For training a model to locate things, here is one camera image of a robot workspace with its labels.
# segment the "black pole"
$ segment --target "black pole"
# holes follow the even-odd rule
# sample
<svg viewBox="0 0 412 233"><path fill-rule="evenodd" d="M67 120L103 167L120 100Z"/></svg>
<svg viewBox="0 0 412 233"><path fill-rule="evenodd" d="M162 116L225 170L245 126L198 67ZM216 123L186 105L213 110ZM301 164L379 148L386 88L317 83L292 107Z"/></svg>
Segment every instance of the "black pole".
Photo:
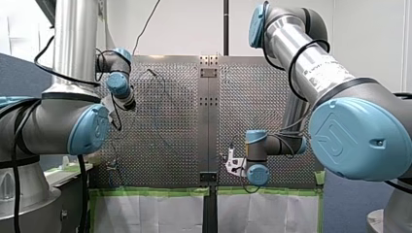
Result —
<svg viewBox="0 0 412 233"><path fill-rule="evenodd" d="M223 0L223 55L229 55L229 0Z"/></svg>

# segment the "black cable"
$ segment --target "black cable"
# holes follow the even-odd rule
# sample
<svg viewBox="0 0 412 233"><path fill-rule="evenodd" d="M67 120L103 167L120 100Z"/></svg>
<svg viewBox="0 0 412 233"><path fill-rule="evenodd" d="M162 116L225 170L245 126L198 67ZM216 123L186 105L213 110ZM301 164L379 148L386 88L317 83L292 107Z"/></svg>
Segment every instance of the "black cable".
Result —
<svg viewBox="0 0 412 233"><path fill-rule="evenodd" d="M34 64L35 64L37 67L39 67L40 69L48 72L49 74L58 76L58 77L62 78L63 80L70 81L70 82L74 82L74 83L83 83L83 84L89 84L89 85L92 85L92 86L99 86L100 83L86 82L86 81L74 79L74 78L71 78L71 77L68 77L68 76L59 74L59 73L55 72L52 68L47 67L47 66L44 66L44 65L42 65L42 64L39 63L40 57L42 57L42 55L48 50L48 48L49 48L49 46L51 45L53 39L54 39L54 36L51 36L51 38L49 39L49 41L48 41L48 43L46 44L46 46L39 52L39 54L36 55L36 57L34 57Z"/></svg>
<svg viewBox="0 0 412 233"><path fill-rule="evenodd" d="M289 87L291 88L291 91L293 92L294 95L296 95L299 99L307 102L306 98L301 96L299 93L297 93L296 89L294 89L293 84L292 84L292 70L294 67L294 64L296 63L297 59L312 45L317 44L317 43L324 43L326 45L326 51L330 51L330 44L326 40L322 39L317 39L309 42L308 44L304 45L302 48L300 48L297 53L293 56L291 60L291 65L289 66L289 71L288 71L288 82L289 82Z"/></svg>
<svg viewBox="0 0 412 233"><path fill-rule="evenodd" d="M85 160L82 154L78 155L80 176L82 177L82 217L80 218L79 233L86 232L86 220L87 220L87 201L88 201L88 190L87 190L87 173Z"/></svg>
<svg viewBox="0 0 412 233"><path fill-rule="evenodd" d="M112 121L112 125L113 125L118 131L121 131L122 128L123 128L123 125L121 124L121 118L120 118L119 111L118 111L118 107L117 107L118 104L115 102L115 98L113 97L113 94L111 94L111 96L112 96L113 107L115 108L115 113L116 113L116 116L118 117L118 121L119 121L119 126L117 126L117 125L115 124L115 121L114 121L114 120Z"/></svg>
<svg viewBox="0 0 412 233"><path fill-rule="evenodd" d="M103 71L106 70L106 57L104 56L104 51L96 48L96 50L99 52L97 54L97 70L100 72L100 77L97 79L97 72L94 73L94 80L96 82L100 82L103 78ZM102 57L102 62L103 62L103 67L100 67L100 56Z"/></svg>
<svg viewBox="0 0 412 233"><path fill-rule="evenodd" d="M150 14L149 17L148 17L148 20L146 20L146 23L145 23L145 26L143 27L142 32L141 32L141 33L139 34L139 36L137 37L137 39L136 39L136 45L134 45L134 49L133 49L132 55L134 55L135 51L137 50L137 45L139 45L140 37L142 37L142 36L143 36L143 33L145 33L146 27L148 27L148 24L149 24L149 22L151 21L151 18L152 18L152 16L153 16L154 13L155 13L155 9L157 8L157 5L158 5L159 3L160 3L160 0L157 0L157 2L156 2L155 5L154 5L154 9L152 10L151 14Z"/></svg>
<svg viewBox="0 0 412 233"><path fill-rule="evenodd" d="M412 93L408 93L408 92L394 93L394 96L400 97L402 100L412 99Z"/></svg>
<svg viewBox="0 0 412 233"><path fill-rule="evenodd" d="M34 102L25 102L28 106L30 106L26 112L24 113L24 117L21 120L20 124L17 127L15 138L13 140L13 149L12 149L12 162L13 162L13 174L15 176L15 211L14 211L14 227L15 232L20 233L19 227L19 211L20 211L20 195L21 195L21 187L20 187L20 177L18 173L18 165L17 165L17 139L21 136L22 129L25 123L28 121L31 113L33 113L34 109L40 104L41 100L34 100Z"/></svg>
<svg viewBox="0 0 412 233"><path fill-rule="evenodd" d="M251 191L251 190L248 190L248 188L246 188L245 184L243 183L242 172L245 170L245 169L243 168L243 164L245 163L245 160L246 160L246 155L243 157L243 159L242 159L242 164L240 165L241 171L240 171L240 176L239 176L239 182L240 182L240 184L242 185L243 189L244 189L247 193L249 193L249 194L254 194L254 193L257 193L257 192L260 190L260 186L257 187L257 189Z"/></svg>
<svg viewBox="0 0 412 233"><path fill-rule="evenodd" d="M267 63L269 63L269 65L273 66L274 68L276 68L278 70L284 71L285 70L284 68L275 65L270 60L270 58L269 58L269 56L267 55L267 52L266 52L266 46L264 44L264 33L266 32L266 25L265 25L266 24L266 8L267 8L268 4L269 4L268 1L264 1L264 3L263 3L263 12L262 12L263 13L263 21L262 21L263 29L261 30L261 48L263 50L264 59L266 59Z"/></svg>
<svg viewBox="0 0 412 233"><path fill-rule="evenodd" d="M393 183L393 182L390 182L390 181L386 181L385 183L392 186L392 187L394 187L394 188L396 188L396 189L399 189L399 190L404 191L406 193L412 194L412 190L407 188L407 187L404 187L402 185L399 185L397 183Z"/></svg>

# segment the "silver robotic arm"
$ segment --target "silver robotic arm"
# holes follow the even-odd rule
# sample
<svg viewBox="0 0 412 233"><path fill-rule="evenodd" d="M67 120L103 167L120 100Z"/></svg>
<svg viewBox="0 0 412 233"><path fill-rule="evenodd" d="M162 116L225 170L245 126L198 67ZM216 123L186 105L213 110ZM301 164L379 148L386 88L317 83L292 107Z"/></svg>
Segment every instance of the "silver robotic arm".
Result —
<svg viewBox="0 0 412 233"><path fill-rule="evenodd" d="M289 133L275 138L262 130L246 134L244 169L252 184L268 181L267 155L304 151L304 138L290 135L302 129L299 119L307 108L312 112L313 152L332 173L371 182L410 177L412 103L395 97L373 79L354 77L328 54L326 27L318 14L265 3L254 12L249 39L252 47L263 49L273 66L288 72L292 90L283 121L286 129L281 130ZM284 141L293 151L280 147Z"/></svg>
<svg viewBox="0 0 412 233"><path fill-rule="evenodd" d="M60 232L60 191L49 188L39 156L83 156L103 146L110 111L94 92L95 72L110 74L106 85L113 103L135 107L130 54L116 49L95 55L97 9L97 0L57 0L53 68L37 64L52 74L51 86L41 99L0 98L2 232Z"/></svg>

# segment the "pegboard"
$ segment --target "pegboard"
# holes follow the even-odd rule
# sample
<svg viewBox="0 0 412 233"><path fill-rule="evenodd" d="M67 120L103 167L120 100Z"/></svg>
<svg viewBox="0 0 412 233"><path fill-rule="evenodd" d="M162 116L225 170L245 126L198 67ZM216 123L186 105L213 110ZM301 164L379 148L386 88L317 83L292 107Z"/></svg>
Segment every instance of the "pegboard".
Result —
<svg viewBox="0 0 412 233"><path fill-rule="evenodd" d="M134 57L130 79L137 108L120 111L124 129L111 129L96 156L100 163L91 186L199 186L199 172L205 170L219 172L219 185L240 185L224 169L221 155L234 138L235 156L243 157L248 129L280 128L288 80L262 57L222 56L213 63L217 76L201 78L205 60L199 58ZM104 86L99 92L108 94ZM119 169L108 170L115 159ZM314 171L322 169L310 149L293 159L270 157L268 166L269 186L293 188L315 187Z"/></svg>
<svg viewBox="0 0 412 233"><path fill-rule="evenodd" d="M244 157L246 130L277 132L281 128L290 90L287 74L268 66L261 57L223 57L220 72L219 152L227 154L233 140L235 156ZM308 137L307 124L305 134ZM271 173L268 186L280 187L315 187L314 171L322 169L310 147L294 158L269 156L267 165ZM220 185L240 185L224 165L219 167Z"/></svg>
<svg viewBox="0 0 412 233"><path fill-rule="evenodd" d="M92 186L198 186L197 60L134 57L130 82L136 109L120 111L123 130L111 128ZM99 92L109 94L104 86ZM108 169L115 160L118 169Z"/></svg>

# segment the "blue joint cap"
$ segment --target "blue joint cap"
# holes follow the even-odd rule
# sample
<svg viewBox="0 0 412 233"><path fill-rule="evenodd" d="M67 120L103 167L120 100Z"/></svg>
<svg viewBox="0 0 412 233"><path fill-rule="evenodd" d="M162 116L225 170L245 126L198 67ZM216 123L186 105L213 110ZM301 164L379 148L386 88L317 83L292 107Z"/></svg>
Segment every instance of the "blue joint cap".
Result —
<svg viewBox="0 0 412 233"><path fill-rule="evenodd" d="M119 99L124 99L130 94L127 78L121 72L113 72L106 81L107 88Z"/></svg>
<svg viewBox="0 0 412 233"><path fill-rule="evenodd" d="M324 102L309 122L311 147L328 170L350 180L382 182L412 164L412 141L384 108L359 98Z"/></svg>
<svg viewBox="0 0 412 233"><path fill-rule="evenodd" d="M254 164L248 169L248 181L254 186L265 186L269 182L269 169L263 164Z"/></svg>
<svg viewBox="0 0 412 233"><path fill-rule="evenodd" d="M263 5L255 8L252 15L251 24L249 26L249 46L258 49L262 48L261 33L263 30Z"/></svg>
<svg viewBox="0 0 412 233"><path fill-rule="evenodd" d="M248 130L246 131L246 144L257 143L266 139L267 130Z"/></svg>
<svg viewBox="0 0 412 233"><path fill-rule="evenodd" d="M28 96L2 96L0 97L0 109L8 105L15 104L18 101L31 99L33 97Z"/></svg>
<svg viewBox="0 0 412 233"><path fill-rule="evenodd" d="M306 137L302 137L302 144L300 145L300 149L297 151L296 154L303 154L306 152L306 148L307 148L307 140Z"/></svg>
<svg viewBox="0 0 412 233"><path fill-rule="evenodd" d="M124 58L131 62L131 54L130 52L128 52L128 50L125 50L123 48L115 48L113 51L121 54Z"/></svg>
<svg viewBox="0 0 412 233"><path fill-rule="evenodd" d="M70 133L69 154L89 154L99 150L109 132L109 111L101 104L87 108Z"/></svg>

